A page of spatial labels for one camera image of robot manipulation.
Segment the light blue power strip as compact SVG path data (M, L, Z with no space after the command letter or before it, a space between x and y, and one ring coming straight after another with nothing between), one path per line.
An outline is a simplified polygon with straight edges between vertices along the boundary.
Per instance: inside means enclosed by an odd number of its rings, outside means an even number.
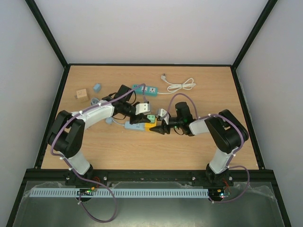
M127 130L145 131L145 123L130 124L129 121L126 121L124 124L124 128Z

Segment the yellow cube adapter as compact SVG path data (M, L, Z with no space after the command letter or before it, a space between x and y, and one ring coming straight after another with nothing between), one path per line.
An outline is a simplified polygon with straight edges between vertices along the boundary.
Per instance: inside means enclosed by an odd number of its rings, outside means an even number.
M150 129L155 126L157 126L157 121L144 124L145 131L151 131Z

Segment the green charger plug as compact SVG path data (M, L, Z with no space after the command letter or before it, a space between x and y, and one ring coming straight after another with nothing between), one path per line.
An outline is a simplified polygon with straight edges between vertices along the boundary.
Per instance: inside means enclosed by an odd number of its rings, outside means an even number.
M150 120L150 123L155 123L156 122L156 116L153 114L148 114L147 118Z

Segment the teal power strip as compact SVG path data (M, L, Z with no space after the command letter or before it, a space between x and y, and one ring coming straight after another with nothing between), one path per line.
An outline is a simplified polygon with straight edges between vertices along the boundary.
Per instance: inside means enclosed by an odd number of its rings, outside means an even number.
M131 89L134 89L137 95L145 95L145 96L152 96L156 97L158 95L158 88L153 86L140 86L140 84L133 84Z

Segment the light blue charger plug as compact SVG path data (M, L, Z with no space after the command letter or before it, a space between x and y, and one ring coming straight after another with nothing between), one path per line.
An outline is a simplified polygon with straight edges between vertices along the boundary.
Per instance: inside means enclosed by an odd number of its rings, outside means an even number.
M94 85L93 91L94 91L95 93L99 93L99 92L101 91L101 88L102 88L101 84L100 84L100 83L97 83L97 84Z

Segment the orange dragon cube adapter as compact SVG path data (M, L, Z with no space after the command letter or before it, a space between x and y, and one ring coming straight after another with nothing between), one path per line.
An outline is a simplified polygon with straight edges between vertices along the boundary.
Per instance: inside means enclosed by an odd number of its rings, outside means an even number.
M75 95L76 100L79 102L86 102L89 100L89 95L86 88L76 90Z

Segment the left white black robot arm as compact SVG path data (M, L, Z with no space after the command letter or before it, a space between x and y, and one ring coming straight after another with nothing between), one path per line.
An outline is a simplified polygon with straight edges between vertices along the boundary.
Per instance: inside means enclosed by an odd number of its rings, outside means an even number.
M60 111L47 136L51 154L59 156L74 173L84 176L92 169L80 150L87 128L117 114L129 117L130 124L151 122L147 117L150 103L146 99L143 103L128 102L137 90L144 92L145 84L137 85L133 89L121 85L117 92L100 99L86 109L72 113Z

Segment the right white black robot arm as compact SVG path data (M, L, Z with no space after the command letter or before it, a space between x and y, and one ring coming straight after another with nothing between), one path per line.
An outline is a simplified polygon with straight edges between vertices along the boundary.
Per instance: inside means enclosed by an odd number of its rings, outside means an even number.
M176 117L160 109L157 117L161 124L149 130L162 135L170 134L171 129L181 129L182 134L187 136L210 133L216 144L216 152L206 166L206 179L211 185L227 180L231 159L249 139L248 131L228 109L200 119L194 119L186 102L176 103L175 109Z

